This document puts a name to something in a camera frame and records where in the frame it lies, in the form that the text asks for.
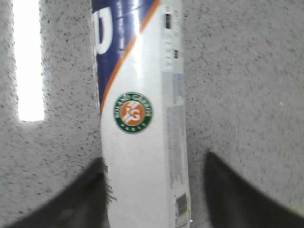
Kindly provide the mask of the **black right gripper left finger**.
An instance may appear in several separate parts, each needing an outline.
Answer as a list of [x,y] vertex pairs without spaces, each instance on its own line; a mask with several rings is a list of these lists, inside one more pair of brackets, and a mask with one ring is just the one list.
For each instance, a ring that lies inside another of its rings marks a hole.
[[103,228],[107,204],[103,159],[94,159],[66,189],[8,228]]

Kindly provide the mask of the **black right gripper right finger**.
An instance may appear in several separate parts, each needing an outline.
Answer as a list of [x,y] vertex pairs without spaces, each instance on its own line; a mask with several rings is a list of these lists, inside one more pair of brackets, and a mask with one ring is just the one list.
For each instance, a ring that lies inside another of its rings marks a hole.
[[219,156],[204,159],[204,192],[214,228],[302,228],[304,218],[254,188]]

